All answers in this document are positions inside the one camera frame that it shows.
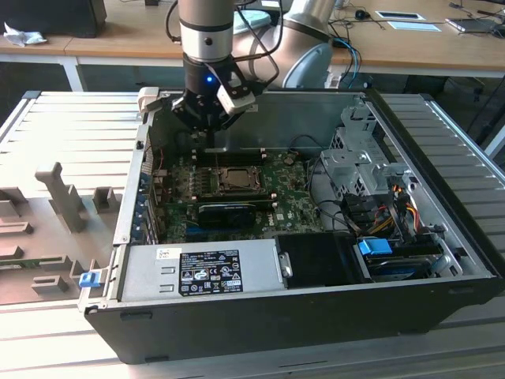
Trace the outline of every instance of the green circuit board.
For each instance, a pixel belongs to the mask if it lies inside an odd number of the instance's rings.
[[[253,227],[242,230],[202,231],[198,225],[198,203],[191,201],[190,159],[180,158],[170,169],[173,194],[162,211],[166,229],[165,243],[233,241],[273,238],[282,233],[310,233],[323,231],[306,187],[303,162],[290,152],[267,154],[260,167],[262,190],[276,193],[276,208],[272,212],[257,212]]]

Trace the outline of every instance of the wooden desk surface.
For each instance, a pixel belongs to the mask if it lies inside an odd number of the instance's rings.
[[[182,49],[165,34],[165,15],[169,4],[145,6],[144,1],[120,2],[105,0],[107,20],[98,38],[74,38],[66,47],[67,55],[177,58]],[[178,13],[171,19],[171,31],[179,35]]]
[[[466,14],[448,6],[448,0],[354,0],[365,6],[374,20],[383,20],[376,10],[419,13],[426,21],[444,22],[446,18],[467,18]],[[497,12],[500,7],[486,2],[465,0],[467,9]],[[354,18],[356,8],[340,12],[339,18]],[[436,24],[442,32],[394,30],[381,23],[354,23],[349,30],[353,45],[361,52],[363,64],[369,66],[444,68],[444,69],[505,69],[505,39],[490,35],[459,35],[449,24]],[[344,27],[337,28],[346,36]],[[334,64],[346,64],[348,53],[335,53]]]
[[[0,54],[65,55],[65,47],[72,40],[70,36],[48,36],[46,43],[20,47],[12,45],[0,37]]]
[[[0,53],[61,54],[67,55],[129,57],[129,58],[181,58],[181,47],[174,45],[164,31],[164,18],[168,4],[144,6],[141,0],[120,2],[105,0],[107,24],[95,39],[78,39],[52,36],[49,43],[34,47],[14,47],[0,39]],[[353,0],[364,6],[374,19],[375,10],[420,13],[426,22],[444,22],[446,18],[466,17],[465,13],[448,6],[449,0]],[[465,0],[467,9],[497,11],[499,6],[486,2]],[[337,14],[339,18],[353,20],[356,8],[348,7]],[[179,33],[176,14],[172,17],[174,34]],[[382,23],[386,30],[373,22],[353,23],[350,38],[361,52],[365,66],[433,68],[433,69],[505,69],[505,40],[493,36],[459,35],[448,24],[437,24],[442,32],[415,32],[394,30]],[[341,36],[346,32],[336,27]],[[335,49],[333,64],[346,65],[349,53]]]

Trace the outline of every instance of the warning label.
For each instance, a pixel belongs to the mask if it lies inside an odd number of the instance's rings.
[[[180,258],[182,296],[243,292],[238,250],[182,253]]]

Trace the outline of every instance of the black computer case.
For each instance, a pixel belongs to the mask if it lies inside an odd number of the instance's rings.
[[[103,0],[1,0],[0,29],[4,22],[24,32],[95,38],[105,25]]]

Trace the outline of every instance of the blue wire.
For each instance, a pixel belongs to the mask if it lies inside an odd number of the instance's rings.
[[[354,74],[353,74],[353,78],[351,79],[351,81],[349,83],[349,86],[347,87],[347,88],[351,88],[353,86],[353,82],[354,82],[354,80],[356,79],[356,76],[357,76],[358,62],[357,62],[356,50],[354,49],[354,47],[350,46],[346,41],[344,41],[341,38],[335,38],[335,40],[339,41],[342,45],[344,45],[345,47],[347,47],[347,49],[353,55],[353,59],[354,59]]]

